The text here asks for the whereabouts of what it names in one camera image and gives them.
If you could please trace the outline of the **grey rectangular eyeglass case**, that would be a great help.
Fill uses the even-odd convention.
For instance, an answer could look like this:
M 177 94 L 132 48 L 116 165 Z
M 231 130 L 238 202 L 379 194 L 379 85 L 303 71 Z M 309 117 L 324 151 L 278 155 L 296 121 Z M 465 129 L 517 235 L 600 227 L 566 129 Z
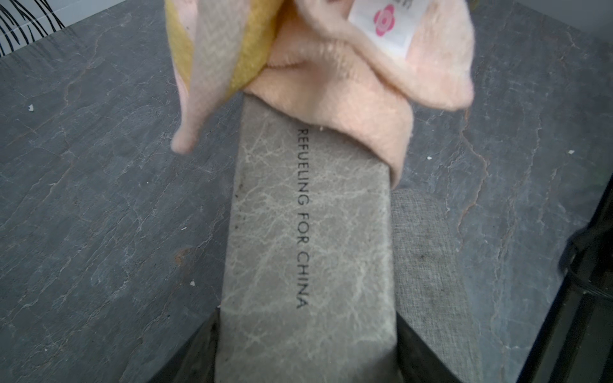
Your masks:
M 397 382 L 388 167 L 244 100 L 218 382 Z

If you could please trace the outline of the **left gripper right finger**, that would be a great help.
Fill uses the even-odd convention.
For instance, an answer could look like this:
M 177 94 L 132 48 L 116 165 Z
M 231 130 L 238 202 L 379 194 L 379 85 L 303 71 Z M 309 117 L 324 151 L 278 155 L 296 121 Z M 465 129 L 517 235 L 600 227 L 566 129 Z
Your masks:
M 399 313 L 396 322 L 397 363 L 404 382 L 461 383 Z

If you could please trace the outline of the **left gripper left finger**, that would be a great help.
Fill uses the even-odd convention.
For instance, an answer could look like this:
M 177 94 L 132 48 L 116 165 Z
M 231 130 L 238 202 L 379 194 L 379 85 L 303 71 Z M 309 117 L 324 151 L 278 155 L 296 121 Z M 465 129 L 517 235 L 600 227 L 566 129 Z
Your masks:
M 220 308 L 197 329 L 148 383 L 214 383 Z

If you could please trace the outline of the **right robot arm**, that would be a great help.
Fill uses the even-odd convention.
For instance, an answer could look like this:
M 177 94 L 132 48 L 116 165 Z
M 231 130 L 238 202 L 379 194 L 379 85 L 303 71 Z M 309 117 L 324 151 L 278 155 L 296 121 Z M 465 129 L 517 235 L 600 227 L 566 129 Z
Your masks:
M 612 186 L 559 262 L 563 282 L 520 382 L 612 381 Z

